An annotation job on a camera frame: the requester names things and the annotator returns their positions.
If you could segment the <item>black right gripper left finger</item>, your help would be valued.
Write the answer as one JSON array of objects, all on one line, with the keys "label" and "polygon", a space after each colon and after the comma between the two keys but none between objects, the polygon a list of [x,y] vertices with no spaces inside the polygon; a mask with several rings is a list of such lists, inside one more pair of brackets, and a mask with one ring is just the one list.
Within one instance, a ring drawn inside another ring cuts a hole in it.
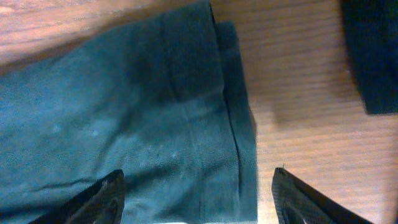
[{"label": "black right gripper left finger", "polygon": [[120,224],[125,199],[124,173],[114,170],[33,224]]}]

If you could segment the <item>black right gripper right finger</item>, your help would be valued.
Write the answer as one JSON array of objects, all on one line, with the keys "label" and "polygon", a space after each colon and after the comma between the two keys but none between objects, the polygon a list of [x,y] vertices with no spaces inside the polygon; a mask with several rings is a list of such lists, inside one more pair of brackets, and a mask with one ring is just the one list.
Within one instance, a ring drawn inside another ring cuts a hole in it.
[{"label": "black right gripper right finger", "polygon": [[282,167],[274,171],[272,196],[279,223],[371,224]]}]

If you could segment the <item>dark teal t-shirt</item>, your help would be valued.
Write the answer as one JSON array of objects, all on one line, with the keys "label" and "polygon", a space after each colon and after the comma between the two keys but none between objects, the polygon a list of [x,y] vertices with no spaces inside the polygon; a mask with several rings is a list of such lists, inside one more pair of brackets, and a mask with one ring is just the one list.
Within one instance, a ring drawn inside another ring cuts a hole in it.
[{"label": "dark teal t-shirt", "polygon": [[257,220],[238,35],[209,2],[1,77],[2,223],[28,223],[116,169],[123,223]]}]

